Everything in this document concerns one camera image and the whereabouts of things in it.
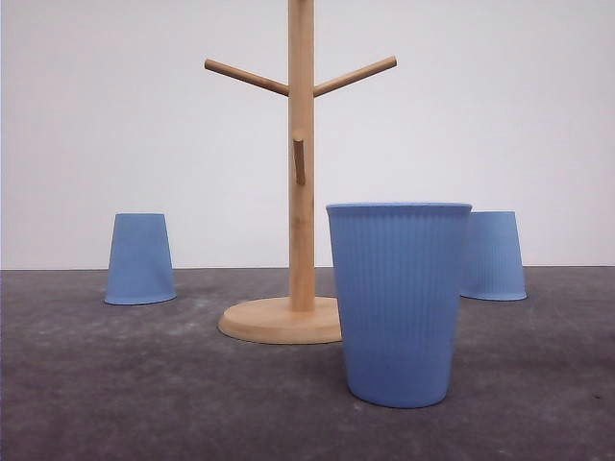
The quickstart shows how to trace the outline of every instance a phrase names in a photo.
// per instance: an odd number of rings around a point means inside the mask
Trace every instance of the concrete floor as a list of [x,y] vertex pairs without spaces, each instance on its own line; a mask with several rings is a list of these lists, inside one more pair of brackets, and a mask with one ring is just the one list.
[[142,306],[103,304],[105,271],[2,277],[7,461],[615,460],[615,268],[528,268],[527,300],[462,300],[449,395],[416,410],[353,397],[340,343],[216,330],[283,295],[282,269],[177,271],[178,298]]

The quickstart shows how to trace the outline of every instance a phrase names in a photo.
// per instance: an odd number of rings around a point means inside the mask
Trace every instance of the mug tree stand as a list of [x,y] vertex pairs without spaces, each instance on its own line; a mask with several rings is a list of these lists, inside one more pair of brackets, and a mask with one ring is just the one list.
[[314,98],[395,65],[390,57],[314,86],[313,0],[288,0],[288,85],[205,61],[208,70],[288,97],[289,296],[229,307],[218,324],[223,333],[269,344],[341,340],[337,300],[315,296]]

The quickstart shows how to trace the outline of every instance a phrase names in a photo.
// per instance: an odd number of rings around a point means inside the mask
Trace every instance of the wooden arm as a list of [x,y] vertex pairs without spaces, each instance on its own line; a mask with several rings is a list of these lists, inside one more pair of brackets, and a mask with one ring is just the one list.
[[293,157],[295,157],[295,181],[299,185],[306,184],[306,164],[304,162],[304,140],[292,138]]
[[260,75],[252,74],[250,72],[246,72],[245,70],[237,69],[236,67],[231,67],[227,64],[223,64],[222,62],[205,60],[205,68],[207,70],[211,70],[212,72],[238,79],[241,82],[259,86],[283,96],[288,96],[288,85],[281,84],[275,80],[265,79]]
[[341,88],[342,86],[353,84],[354,82],[358,82],[359,80],[363,80],[374,74],[378,74],[379,72],[395,67],[396,65],[397,59],[395,59],[394,56],[386,58],[382,61],[374,62],[370,65],[366,65],[365,67],[361,67],[353,72],[344,74],[341,77],[337,77],[336,79],[332,79],[328,82],[315,86],[314,97],[329,93],[330,91]]

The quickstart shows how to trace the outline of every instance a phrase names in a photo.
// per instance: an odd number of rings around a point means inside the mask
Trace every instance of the blue cup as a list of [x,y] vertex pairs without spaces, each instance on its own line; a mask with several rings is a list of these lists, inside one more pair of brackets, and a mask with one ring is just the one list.
[[466,252],[461,296],[489,301],[528,296],[514,211],[471,213]]
[[160,303],[176,296],[164,215],[116,214],[105,303]]
[[379,405],[443,400],[467,204],[327,206],[348,386]]

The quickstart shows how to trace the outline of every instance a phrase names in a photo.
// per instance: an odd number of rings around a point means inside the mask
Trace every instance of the white wall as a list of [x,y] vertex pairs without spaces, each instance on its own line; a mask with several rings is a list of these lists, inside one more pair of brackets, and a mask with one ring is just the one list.
[[[287,264],[284,0],[5,0],[8,269],[103,268],[113,214],[166,213],[177,267]],[[517,211],[524,263],[615,264],[615,2],[317,0],[316,81],[397,68],[316,103],[325,204]]]

